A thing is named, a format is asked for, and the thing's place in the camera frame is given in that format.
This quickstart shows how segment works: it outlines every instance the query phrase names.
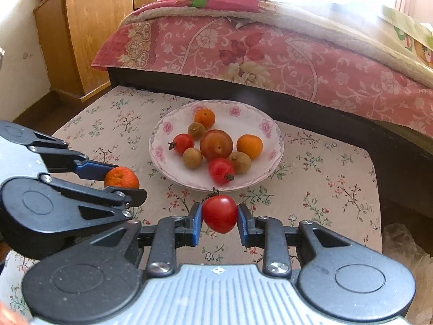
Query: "orange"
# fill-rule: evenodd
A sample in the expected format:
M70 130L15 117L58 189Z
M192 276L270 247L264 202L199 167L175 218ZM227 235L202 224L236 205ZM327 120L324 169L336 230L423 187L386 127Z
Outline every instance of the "orange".
M127 167L115 167L105 175L104 187L140 188L136 174Z
M236 143L236 149L238 152L243 152L248 155L252 160L260 155L263 150L263 142L256 135L244 134L239 137Z
M194 116L194 122L198 122L204 128L209 129L215 124L215 114L209 109L198 110Z

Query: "table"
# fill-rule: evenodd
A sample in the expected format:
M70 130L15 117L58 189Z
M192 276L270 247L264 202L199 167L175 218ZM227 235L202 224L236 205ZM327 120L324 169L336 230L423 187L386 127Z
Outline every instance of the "table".
M192 100L118 86L54 136L93 160L133 169L141 187L148 192L147 201L132 210L133 216L143 224L155 225L166 216L186 215L193 202L206 195L165 179L149 156L149 137L155 124L189 101ZM288 226L313 220L381 252L379 197L368 152L282 122L278 125L285 139L278 169L260 184L229 195L237 203L245 203L255 216L276 217ZM102 182L80 180L75 174L56 176L97 189L103 187ZM144 262L148 252L145 251ZM298 267L294 248L290 248L290 255L293 267ZM236 228L223 235L205 224L196 248L178 249L180 264L257 263L261 267L262 257L260 249L242 247ZM27 317L29 311L22 299L20 282L34 262L11 252L0 275L0 301Z

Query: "bed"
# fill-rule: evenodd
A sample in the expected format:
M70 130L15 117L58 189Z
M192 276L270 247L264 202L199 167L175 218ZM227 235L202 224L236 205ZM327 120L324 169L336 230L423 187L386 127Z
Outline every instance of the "bed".
M93 67L108 70L112 86L238 100L365 148L381 199L433 217L433 69L414 47L429 42L428 32L413 32L413 20L400 30L391 22L403 17L386 8L380 24L356 14L356 5L330 18L303 7L158 0L124 19ZM402 128L427 145L397 135Z

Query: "plate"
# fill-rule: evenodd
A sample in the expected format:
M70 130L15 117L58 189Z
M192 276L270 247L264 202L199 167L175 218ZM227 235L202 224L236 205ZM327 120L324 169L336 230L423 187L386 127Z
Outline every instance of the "plate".
M226 185L217 185L207 170L207 160L195 170L187 169L182 157L174 150L168 150L169 142L180 133L187 133L194 122L194 115L200 109L210 109L215 113L215 124L211 129L228 133L236 142L243 134L253 134L263 141L263 151L252 161L245 174L237 174ZM200 141L195 142L200 149ZM284 140L276 122L253 106L226 100L204 100L183 105L159 120L149 140L149 152L155 167L169 180L196 191L229 192L252 186L267 178L278 166L284 154Z

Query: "floor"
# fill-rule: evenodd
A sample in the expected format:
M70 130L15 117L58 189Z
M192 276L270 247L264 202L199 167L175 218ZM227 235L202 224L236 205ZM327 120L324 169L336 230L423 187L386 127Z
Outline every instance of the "floor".
M57 129L66 124L95 100L96 99L91 99L81 105L60 103L56 109L53 109L51 113L48 113L44 118L38 121L33 129L52 135ZM413 209L397 205L390 201L381 201L380 205L382 228L395 222L404 224L411 232L415 242L423 248L426 253L433 255L433 219L427 218Z

